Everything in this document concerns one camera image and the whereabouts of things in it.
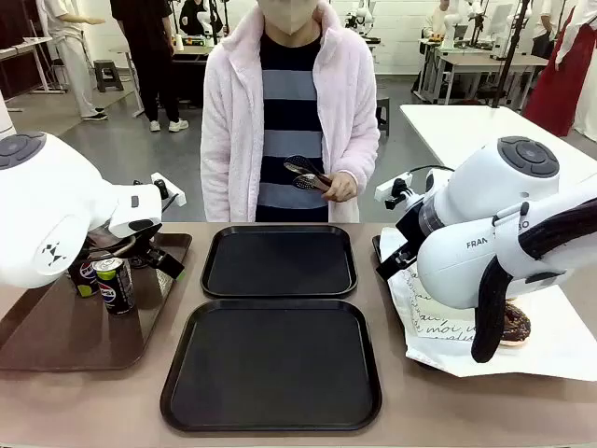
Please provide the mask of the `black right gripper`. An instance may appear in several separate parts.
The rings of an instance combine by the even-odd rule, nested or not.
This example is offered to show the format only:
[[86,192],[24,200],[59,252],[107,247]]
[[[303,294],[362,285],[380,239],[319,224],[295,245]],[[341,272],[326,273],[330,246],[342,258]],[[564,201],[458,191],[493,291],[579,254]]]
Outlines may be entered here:
[[389,280],[396,273],[406,270],[416,261],[419,248],[423,243],[423,231],[419,223],[421,204],[413,205],[396,223],[396,229],[406,239],[398,249],[393,250],[389,257],[383,259],[377,267],[377,274],[384,280]]

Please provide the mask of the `person's left hand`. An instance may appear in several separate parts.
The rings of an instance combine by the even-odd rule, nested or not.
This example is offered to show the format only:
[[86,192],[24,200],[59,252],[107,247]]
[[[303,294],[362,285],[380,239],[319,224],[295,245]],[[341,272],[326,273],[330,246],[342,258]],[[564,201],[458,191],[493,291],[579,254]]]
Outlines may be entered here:
[[357,184],[349,173],[337,172],[329,174],[327,177],[331,185],[323,194],[325,200],[335,203],[345,203],[357,196]]

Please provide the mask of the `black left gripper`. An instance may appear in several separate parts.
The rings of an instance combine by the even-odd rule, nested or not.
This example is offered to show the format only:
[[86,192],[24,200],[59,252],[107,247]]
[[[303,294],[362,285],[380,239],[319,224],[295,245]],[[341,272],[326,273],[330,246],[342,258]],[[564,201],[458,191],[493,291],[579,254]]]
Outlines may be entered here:
[[160,227],[150,227],[134,233],[113,245],[88,245],[88,261],[105,259],[136,259],[134,265],[150,267],[177,280],[185,271],[182,260],[186,254],[184,233],[162,233]]

